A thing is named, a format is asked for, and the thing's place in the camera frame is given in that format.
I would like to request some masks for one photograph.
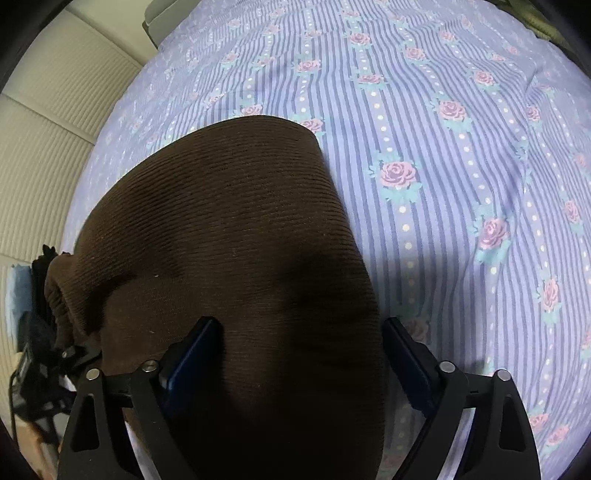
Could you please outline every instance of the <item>rose pattern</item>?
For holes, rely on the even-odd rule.
[[[263,30],[263,35],[275,35],[276,33],[279,33],[279,25],[275,24],[271,24]]]
[[[591,349],[591,330],[587,330],[587,332],[585,332],[583,342],[581,343],[581,348],[583,350]]]
[[[359,83],[382,83],[384,81],[383,75],[376,73],[366,73],[365,75],[359,75]]]
[[[482,250],[498,248],[503,240],[509,236],[507,223],[501,218],[489,218],[482,225],[478,247]]]
[[[566,213],[566,217],[569,219],[570,223],[579,223],[581,217],[579,215],[579,209],[577,208],[577,204],[574,200],[567,200],[564,203],[564,212]]]
[[[318,38],[322,35],[322,30],[307,30],[304,33],[305,38]]]
[[[531,429],[534,432],[539,432],[544,424],[548,421],[547,413],[538,413],[537,415],[530,416]]]
[[[226,53],[224,58],[222,59],[222,63],[231,63],[238,58],[238,53],[231,51],[230,53]]]
[[[587,167],[587,159],[585,158],[585,155],[583,155],[582,153],[575,154],[573,160],[579,168]]]
[[[342,10],[340,13],[345,18],[358,18],[359,12],[357,10]]]
[[[254,66],[263,68],[265,65],[269,65],[273,60],[275,60],[275,57],[264,57],[255,61]]]
[[[271,16],[274,18],[280,17],[281,15],[284,15],[284,14],[285,14],[285,8],[281,8],[281,7],[276,8],[275,10],[273,10],[271,12]]]
[[[519,55],[519,50],[517,50],[513,45],[507,45],[505,50],[511,53],[512,55]]]
[[[570,428],[568,425],[561,425],[560,427],[556,428],[555,431],[553,431],[552,434],[546,439],[546,445],[553,447],[561,444],[569,430]]]
[[[444,120],[462,122],[466,118],[466,109],[453,100],[441,100],[439,102],[439,116]]]
[[[306,127],[313,134],[317,134],[322,131],[322,126],[324,125],[324,122],[319,118],[311,118],[309,120],[302,120],[300,122],[300,125]]]
[[[207,100],[205,100],[204,104],[205,104],[205,108],[210,108],[214,103],[216,103],[220,98],[222,98],[224,95],[226,95],[225,93],[220,93],[219,95],[212,95],[211,97],[209,97]]]
[[[424,60],[425,52],[422,48],[417,47],[406,47],[404,56],[409,60]]]
[[[539,122],[541,120],[540,109],[535,105],[525,107],[525,114],[530,122]]]
[[[356,32],[349,35],[349,41],[353,45],[364,46],[369,44],[371,38],[369,35],[367,35],[367,33]]]
[[[262,105],[260,104],[244,106],[240,109],[242,116],[260,115],[261,112]]]
[[[320,60],[303,60],[296,67],[298,72],[313,72],[320,68]]]
[[[486,87],[491,87],[495,84],[495,79],[493,78],[492,73],[484,70],[477,70],[474,72],[474,81]]]
[[[379,179],[385,187],[403,189],[416,181],[417,171],[406,161],[385,163],[379,172]]]
[[[462,15],[462,27],[466,30],[471,30],[473,28],[472,22],[468,20],[467,17],[464,17],[464,15]]]
[[[552,312],[558,305],[558,283],[554,277],[544,280],[542,308],[545,312]]]
[[[405,23],[406,17],[404,15],[388,12],[388,19],[396,23]]]
[[[444,41],[456,41],[456,36],[447,30],[441,30],[439,32],[439,37]]]
[[[429,332],[429,324],[422,317],[404,319],[402,325],[415,342],[425,343]]]

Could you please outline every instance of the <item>black cable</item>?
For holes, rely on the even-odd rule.
[[[14,382],[14,378],[17,376],[17,371],[15,370],[10,375],[10,380],[8,381],[8,407],[10,409],[10,427],[12,430],[12,439],[14,443],[17,444],[17,449],[20,450],[18,446],[18,437],[17,437],[17,421],[14,416],[14,404],[12,402],[12,383]]]

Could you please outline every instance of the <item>brown sweater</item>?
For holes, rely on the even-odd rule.
[[[159,359],[201,315],[219,375],[171,425],[203,480],[374,480],[383,442],[378,312],[315,136],[278,118],[211,125],[105,195],[50,265],[61,347],[107,375]]]

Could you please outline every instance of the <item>blue cloth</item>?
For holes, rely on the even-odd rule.
[[[590,102],[557,47],[480,0],[202,0],[115,106],[62,247],[188,132],[260,113],[301,123],[383,317],[465,371],[511,371],[556,479],[591,430]],[[421,425],[391,376],[379,478]]]
[[[16,341],[22,314],[33,310],[33,279],[29,266],[13,265],[8,270],[4,309],[8,338]]]

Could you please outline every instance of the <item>screw head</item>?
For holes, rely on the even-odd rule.
[[[87,380],[96,380],[99,378],[100,370],[98,368],[91,368],[86,372],[86,379]]]
[[[441,369],[442,372],[445,372],[447,374],[450,374],[452,372],[456,371],[456,366],[448,361],[443,361],[439,364],[439,368]]]
[[[507,370],[497,370],[496,376],[499,377],[503,382],[511,380],[511,374]]]
[[[146,360],[142,364],[142,370],[146,373],[153,372],[158,368],[158,362],[156,360]]]

